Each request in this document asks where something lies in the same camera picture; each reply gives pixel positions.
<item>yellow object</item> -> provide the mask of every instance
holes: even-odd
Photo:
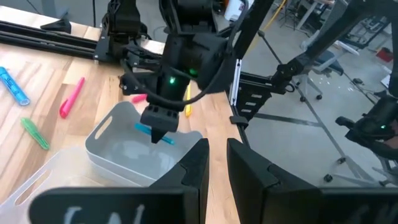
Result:
[[[191,100],[191,83],[189,83],[187,88],[187,100]],[[192,106],[185,106],[185,116],[189,117],[192,114]]]
[[[266,30],[272,24],[272,22],[274,21],[276,16],[278,16],[280,10],[282,10],[285,3],[286,3],[286,0],[282,1],[280,6],[278,7],[278,9],[276,10],[275,14],[272,16],[271,20],[263,28],[261,28],[261,31],[266,32]],[[258,41],[259,41],[259,39],[258,39],[258,36],[256,35],[255,38],[253,39],[253,41],[251,42],[251,44],[248,48],[248,51],[246,52],[247,54],[253,49],[253,47],[257,44]]]

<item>blue marker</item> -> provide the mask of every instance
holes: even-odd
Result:
[[[149,134],[149,135],[151,134],[150,128],[148,128],[147,126],[144,126],[144,125],[142,125],[142,124],[136,123],[136,124],[134,125],[134,127],[135,127],[136,129],[142,131],[143,133],[146,133],[146,134]],[[170,145],[174,145],[174,140],[173,140],[173,139],[170,139],[169,137],[163,136],[163,137],[162,137],[162,140],[165,141],[165,142],[167,142],[167,143],[169,143]]]
[[[14,99],[21,105],[26,106],[30,103],[30,100],[25,93],[19,88],[18,84],[12,79],[10,74],[4,67],[0,67],[0,79],[3,84],[7,87],[8,91],[13,95]]]

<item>concrete floor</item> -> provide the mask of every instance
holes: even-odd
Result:
[[[36,8],[41,10],[41,0],[31,0]],[[97,26],[101,20],[108,0],[96,0]],[[56,0],[58,7],[69,7],[69,17],[73,22],[93,25],[91,1]],[[1,4],[30,12],[32,7],[24,0],[2,0]],[[165,25],[162,20],[157,0],[137,0],[141,13],[141,21],[146,23],[149,34],[158,41],[165,41],[162,33]],[[228,22],[218,18],[221,27]],[[301,32],[274,22],[266,32],[266,38],[283,62],[288,62],[302,50],[299,45],[307,36]],[[307,103],[299,101],[298,91],[283,96],[274,95],[260,110],[260,117],[254,118],[246,130],[251,147],[262,156],[281,166],[285,170],[315,185],[324,185],[322,177],[334,167],[335,161],[342,155],[353,158],[360,166],[379,180],[384,180],[372,167],[380,168],[380,162],[368,149],[349,140],[344,135],[346,128],[335,124],[335,119],[345,116],[357,120],[362,113],[372,107],[361,92],[350,84],[350,78],[361,78],[365,88],[383,90],[379,83],[387,74],[377,63],[374,54],[362,50],[359,57],[346,54],[340,59],[347,76],[332,73],[331,78],[324,75],[310,74],[310,78],[323,92],[323,99],[316,100],[316,93],[309,91]],[[273,75],[278,65],[265,43],[260,40],[255,47],[245,55],[243,70],[258,75]],[[275,120],[278,117],[309,121],[309,124],[295,124]],[[339,166],[338,172],[352,175],[347,165]],[[328,186],[350,186],[347,182],[333,181]]]

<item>yellow marker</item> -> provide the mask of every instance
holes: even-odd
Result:
[[[189,83],[187,88],[187,100],[191,100],[191,83]],[[185,116],[189,117],[192,114],[192,106],[185,106]]]

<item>green highlighter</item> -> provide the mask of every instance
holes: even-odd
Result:
[[[21,124],[26,131],[37,141],[43,149],[49,150],[50,146],[43,136],[37,130],[36,125],[29,118],[21,118]]]

